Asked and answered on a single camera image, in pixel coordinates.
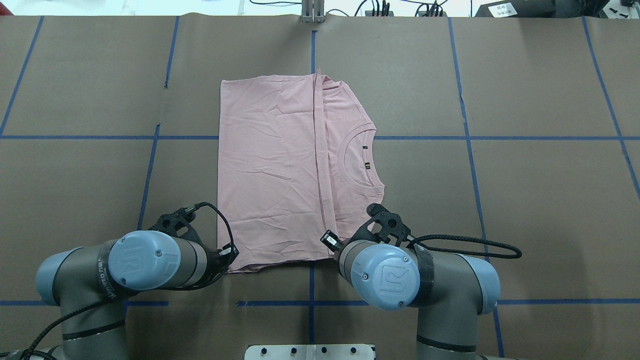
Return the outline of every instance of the metal bracket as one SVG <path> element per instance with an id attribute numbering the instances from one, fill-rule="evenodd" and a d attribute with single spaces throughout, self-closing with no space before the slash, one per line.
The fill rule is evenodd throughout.
<path id="1" fill-rule="evenodd" d="M 301 0 L 302 22 L 324 22 L 324 0 Z"/>
<path id="2" fill-rule="evenodd" d="M 253 345 L 244 360 L 375 360 L 375 345 Z"/>

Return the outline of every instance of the black strap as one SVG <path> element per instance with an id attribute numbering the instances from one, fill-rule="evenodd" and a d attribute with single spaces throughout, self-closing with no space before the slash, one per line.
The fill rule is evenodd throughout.
<path id="1" fill-rule="evenodd" d="M 138 292 L 123 288 L 113 280 L 109 272 L 109 253 L 117 240 L 107 241 L 98 251 L 96 260 L 96 275 L 98 287 L 102 289 L 105 295 L 111 300 L 123 300 L 131 296 L 137 295 Z"/>
<path id="2" fill-rule="evenodd" d="M 418 262 L 418 271 L 420 272 L 420 288 L 415 299 L 411 302 L 412 306 L 425 307 L 428 305 L 429 298 L 431 297 L 431 290 L 433 290 L 433 282 L 435 280 L 435 272 L 433 270 L 433 256 L 429 250 L 420 246 L 414 245 L 415 257 Z"/>
<path id="3" fill-rule="evenodd" d="M 420 335 L 416 335 L 416 340 L 419 343 L 423 343 L 430 347 L 441 348 L 442 350 L 455 351 L 455 352 L 475 352 L 475 345 L 457 345 L 449 343 L 441 343 L 439 341 L 423 338 Z"/>
<path id="4" fill-rule="evenodd" d="M 109 325 L 94 327 L 93 329 L 72 332 L 70 334 L 62 334 L 62 340 L 75 340 L 79 338 L 86 338 L 87 336 L 96 335 L 101 332 L 106 332 L 109 330 L 117 329 L 121 326 L 124 326 L 124 319 L 119 322 L 111 323 Z"/>
<path id="5" fill-rule="evenodd" d="M 51 356 L 53 356 L 53 352 L 54 352 L 54 351 L 56 351 L 56 349 L 58 348 L 58 346 L 60 346 L 60 345 L 56 345 L 56 346 L 54 346 L 54 347 L 50 348 L 50 349 L 49 349 L 49 351 L 47 351 L 47 355 L 51 355 Z"/>

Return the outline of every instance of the robot logo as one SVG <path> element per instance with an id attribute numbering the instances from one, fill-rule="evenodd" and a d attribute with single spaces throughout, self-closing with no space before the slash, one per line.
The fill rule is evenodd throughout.
<path id="1" fill-rule="evenodd" d="M 380 290 L 389 291 L 394 293 L 401 293 L 404 291 L 403 277 L 409 272 L 409 269 L 401 266 L 389 266 L 382 267 L 382 283 L 380 284 Z"/>
<path id="2" fill-rule="evenodd" d="M 125 249 L 124 255 L 120 260 L 122 269 L 124 270 L 125 274 L 130 272 L 136 272 L 142 269 L 143 252 L 144 250 L 141 246 L 132 246 L 132 247 L 129 247 L 128 249 Z"/>

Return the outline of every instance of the neckline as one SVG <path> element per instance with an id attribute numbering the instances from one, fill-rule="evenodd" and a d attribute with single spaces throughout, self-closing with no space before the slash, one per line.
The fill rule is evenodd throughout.
<path id="1" fill-rule="evenodd" d="M 362 158 L 365 163 L 369 163 L 371 168 L 367 169 L 367 174 L 369 175 L 369 180 L 373 183 L 373 185 L 364 185 L 355 181 L 347 172 L 346 166 L 344 164 L 346 160 L 347 147 L 349 143 L 353 141 L 353 139 L 361 133 L 366 132 L 365 143 L 368 149 L 361 149 Z M 354 189 L 358 193 L 362 193 L 365 195 L 378 195 L 384 192 L 385 185 L 380 181 L 378 177 L 378 173 L 376 171 L 376 166 L 373 162 L 373 137 L 376 134 L 376 127 L 373 123 L 361 124 L 359 126 L 354 127 L 350 130 L 347 135 L 342 139 L 342 143 L 340 144 L 340 149 L 338 151 L 338 173 L 342 180 L 349 185 L 352 189 Z"/>

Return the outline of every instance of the white background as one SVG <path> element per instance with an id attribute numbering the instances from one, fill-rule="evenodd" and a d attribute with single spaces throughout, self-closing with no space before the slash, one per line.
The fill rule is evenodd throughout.
<path id="1" fill-rule="evenodd" d="M 338 8 L 353 15 L 361 0 L 325 0 L 325 10 Z M 473 0 L 474 13 L 481 4 L 497 0 Z M 2 0 L 15 15 L 300 15 L 300 5 L 256 5 L 249 0 Z M 360 11 L 371 10 L 371 0 Z M 392 0 L 395 16 L 413 16 L 419 5 Z M 451 17 L 468 17 L 470 0 L 448 0 L 442 8 Z"/>

